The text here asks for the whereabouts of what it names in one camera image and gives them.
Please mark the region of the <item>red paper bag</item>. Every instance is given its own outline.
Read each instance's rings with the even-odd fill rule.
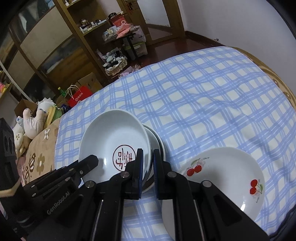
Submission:
[[[72,95],[71,88],[76,88],[77,91],[74,95]],[[70,89],[70,100],[68,101],[68,104],[70,107],[74,107],[77,103],[80,103],[82,100],[86,99],[87,97],[90,97],[92,95],[92,92],[86,87],[81,86],[78,88],[77,86],[70,86],[68,89]]]

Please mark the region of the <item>small table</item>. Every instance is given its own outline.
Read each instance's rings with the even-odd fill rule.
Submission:
[[[132,50],[132,52],[133,52],[133,54],[134,54],[134,56],[136,58],[136,61],[138,62],[139,65],[142,65],[142,63],[139,61],[139,57],[137,55],[137,52],[136,52],[135,48],[133,47],[133,44],[132,44],[131,39],[130,39],[130,37],[132,37],[135,34],[135,31],[137,31],[138,29],[139,28],[136,28],[133,31],[130,31],[128,34],[126,34],[126,35],[124,35],[124,36],[122,36],[120,38],[113,38],[113,39],[107,40],[107,41],[104,42],[104,44],[107,44],[107,43],[110,43],[110,42],[115,42],[116,40],[126,38],[127,41],[128,41],[128,44],[131,47],[131,50]]]

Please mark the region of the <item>plate with cherry pattern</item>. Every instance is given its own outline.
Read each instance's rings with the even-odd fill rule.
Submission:
[[[242,150],[221,147],[204,151],[183,164],[178,173],[198,183],[211,181],[252,220],[262,208],[263,173],[256,160]],[[172,200],[163,200],[163,222],[170,236],[174,237],[172,207]]]

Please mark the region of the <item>red circular logo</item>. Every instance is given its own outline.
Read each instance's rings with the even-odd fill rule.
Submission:
[[[126,164],[136,159],[134,149],[129,145],[120,145],[113,153],[113,165],[118,171],[123,172]]]

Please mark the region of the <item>white plate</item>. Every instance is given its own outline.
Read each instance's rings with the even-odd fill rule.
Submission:
[[[112,109],[97,116],[84,132],[79,161],[93,154],[99,164],[83,177],[96,183],[123,172],[128,162],[136,159],[137,149],[144,152],[143,178],[149,175],[151,146],[142,123],[130,112]]]
[[[155,149],[159,149],[159,151],[162,153],[163,161],[165,161],[165,146],[164,146],[160,136],[156,133],[155,130],[153,130],[149,126],[147,126],[145,124],[143,124],[143,126],[147,131],[152,151]],[[147,180],[147,183],[151,183],[151,184],[146,189],[144,189],[145,187],[143,187],[143,192],[146,192],[153,187],[153,184],[154,184],[153,174],[154,174],[154,172],[153,172],[153,162],[152,162],[151,163],[151,172],[150,172],[150,175]]]
[[[244,151],[232,147],[210,149],[187,161],[178,173],[194,182],[211,181],[252,220],[262,208],[263,173],[255,159]],[[172,200],[163,200],[162,218],[167,232],[174,239]]]

